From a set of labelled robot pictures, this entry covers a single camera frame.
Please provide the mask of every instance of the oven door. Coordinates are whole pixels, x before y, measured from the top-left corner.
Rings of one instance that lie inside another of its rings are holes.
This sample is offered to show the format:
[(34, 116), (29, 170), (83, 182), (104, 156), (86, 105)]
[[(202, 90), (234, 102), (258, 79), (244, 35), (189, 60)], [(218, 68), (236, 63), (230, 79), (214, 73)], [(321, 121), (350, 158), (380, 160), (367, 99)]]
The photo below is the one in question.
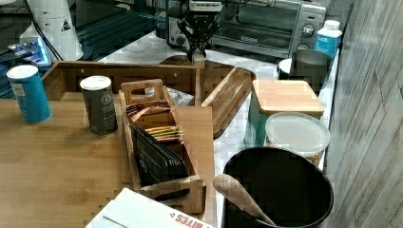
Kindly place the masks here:
[(228, 3), (218, 16), (220, 29), (213, 36), (212, 42), (288, 58), (300, 6), (299, 2), (289, 0)]

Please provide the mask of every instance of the white countertop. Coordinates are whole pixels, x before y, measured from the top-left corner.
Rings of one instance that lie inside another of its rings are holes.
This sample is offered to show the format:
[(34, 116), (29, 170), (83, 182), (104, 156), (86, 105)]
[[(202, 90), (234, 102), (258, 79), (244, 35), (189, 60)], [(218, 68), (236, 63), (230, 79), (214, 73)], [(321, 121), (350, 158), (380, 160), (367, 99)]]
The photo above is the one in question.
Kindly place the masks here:
[[(101, 59), (100, 62), (156, 65), (170, 56), (179, 54), (184, 55), (185, 53), (169, 47), (164, 39), (158, 38), (155, 33), (152, 32), (130, 45), (106, 56)], [(276, 79), (278, 77), (276, 73), (276, 65), (272, 63), (229, 55), (214, 50), (206, 51), (206, 60), (249, 69), (256, 74), (257, 79), (259, 80)], [(328, 127), (335, 75), (336, 64), (334, 64), (334, 69), (332, 70), (328, 85), (326, 88), (322, 89), (319, 94), (319, 99), (326, 107), (321, 120)], [(250, 94), (222, 135), (214, 140), (216, 175), (222, 173), (224, 166), (232, 156), (244, 149), (243, 136), (248, 118), (249, 104)], [(319, 168), (323, 168), (323, 159), (319, 164)], [(222, 201), (223, 197), (217, 193), (218, 227), (221, 227)]]

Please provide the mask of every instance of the wooden spoon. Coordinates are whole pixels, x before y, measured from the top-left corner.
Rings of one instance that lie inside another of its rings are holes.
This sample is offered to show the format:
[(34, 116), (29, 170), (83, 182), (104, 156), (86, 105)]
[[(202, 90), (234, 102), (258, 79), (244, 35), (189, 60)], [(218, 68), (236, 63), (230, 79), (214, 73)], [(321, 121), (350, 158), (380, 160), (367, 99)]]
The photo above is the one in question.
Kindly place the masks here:
[(258, 204), (233, 177), (220, 174), (214, 178), (213, 186), (225, 198), (238, 206), (240, 210), (267, 224), (276, 225), (270, 218), (264, 215)]

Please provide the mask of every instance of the wooden wall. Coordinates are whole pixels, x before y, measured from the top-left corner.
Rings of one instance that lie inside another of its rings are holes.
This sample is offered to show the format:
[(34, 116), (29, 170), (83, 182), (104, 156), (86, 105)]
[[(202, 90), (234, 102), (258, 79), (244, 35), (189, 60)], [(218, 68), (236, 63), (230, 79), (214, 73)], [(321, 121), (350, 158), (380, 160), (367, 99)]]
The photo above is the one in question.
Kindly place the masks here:
[(355, 0), (325, 172), (325, 227), (403, 227), (403, 0)]

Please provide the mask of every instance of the wooden lid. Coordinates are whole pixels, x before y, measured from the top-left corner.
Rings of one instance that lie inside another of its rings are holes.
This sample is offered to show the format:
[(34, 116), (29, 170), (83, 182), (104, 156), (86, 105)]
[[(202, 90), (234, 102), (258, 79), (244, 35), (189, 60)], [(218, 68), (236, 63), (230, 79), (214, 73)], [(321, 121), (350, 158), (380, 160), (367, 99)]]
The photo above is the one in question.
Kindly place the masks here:
[(305, 81), (255, 80), (253, 92), (260, 112), (266, 115), (287, 111), (321, 116), (325, 109)]

